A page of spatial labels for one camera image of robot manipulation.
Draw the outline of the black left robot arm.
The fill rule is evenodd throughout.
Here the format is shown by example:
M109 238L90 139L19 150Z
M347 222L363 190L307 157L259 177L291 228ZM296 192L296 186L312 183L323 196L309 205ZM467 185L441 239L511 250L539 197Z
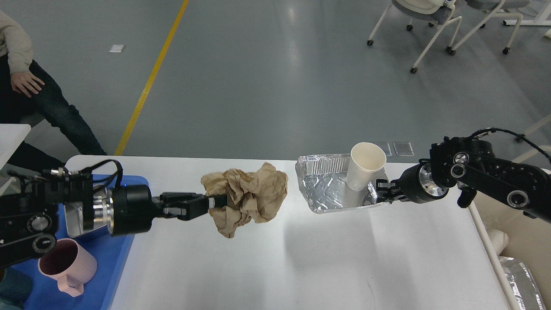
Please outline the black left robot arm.
M107 159L81 170L65 167L39 175L10 175L20 193L1 196L1 267L43 257L57 244L59 206L77 206L77 224L86 230L106 226L111 236L145 233L154 218L192 220L228 204L226 194L164 192L148 185L123 185L123 167Z

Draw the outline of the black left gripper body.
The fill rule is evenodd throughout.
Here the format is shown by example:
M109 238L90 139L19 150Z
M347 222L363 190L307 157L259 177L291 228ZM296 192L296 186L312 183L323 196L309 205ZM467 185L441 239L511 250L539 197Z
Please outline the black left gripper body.
M93 229L107 227L112 237L145 233L161 208L148 185L101 189L93 196Z

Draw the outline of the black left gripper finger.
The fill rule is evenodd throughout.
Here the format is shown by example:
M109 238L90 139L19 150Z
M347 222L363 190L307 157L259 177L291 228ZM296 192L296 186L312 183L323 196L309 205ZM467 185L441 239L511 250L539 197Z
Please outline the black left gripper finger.
M159 206L163 218L193 220L210 209L227 206L227 195L207 196L194 192L164 192L159 196Z

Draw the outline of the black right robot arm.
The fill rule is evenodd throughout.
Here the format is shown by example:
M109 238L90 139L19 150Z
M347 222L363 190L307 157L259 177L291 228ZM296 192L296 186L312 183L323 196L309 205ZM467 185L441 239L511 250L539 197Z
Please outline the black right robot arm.
M458 206L467 208L481 192L531 219L551 220L550 175L539 167L496 157L483 136L502 129L478 130L467 137L447 137L431 145L429 157L406 169L398 179L377 179L378 203L423 204L447 196L457 187Z

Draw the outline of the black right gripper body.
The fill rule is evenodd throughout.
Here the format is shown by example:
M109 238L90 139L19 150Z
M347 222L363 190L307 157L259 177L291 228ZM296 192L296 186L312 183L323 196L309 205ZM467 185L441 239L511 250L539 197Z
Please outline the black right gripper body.
M396 199L400 202L423 204L447 196L449 188L441 188L433 180L430 163L418 164L405 170L395 181L399 189Z

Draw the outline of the person's hand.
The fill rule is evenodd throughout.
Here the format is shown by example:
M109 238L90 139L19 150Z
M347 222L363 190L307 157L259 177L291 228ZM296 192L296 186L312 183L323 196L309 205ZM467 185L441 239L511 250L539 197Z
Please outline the person's hand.
M28 98L39 94L45 83L31 72L16 72L10 75L12 90Z

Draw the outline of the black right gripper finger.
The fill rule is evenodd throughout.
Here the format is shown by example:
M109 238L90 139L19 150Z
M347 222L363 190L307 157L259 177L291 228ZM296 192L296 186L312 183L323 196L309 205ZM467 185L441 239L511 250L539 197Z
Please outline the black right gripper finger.
M397 180L389 181L387 179L376 179L375 189L377 193L377 203L407 202L407 196L397 185Z

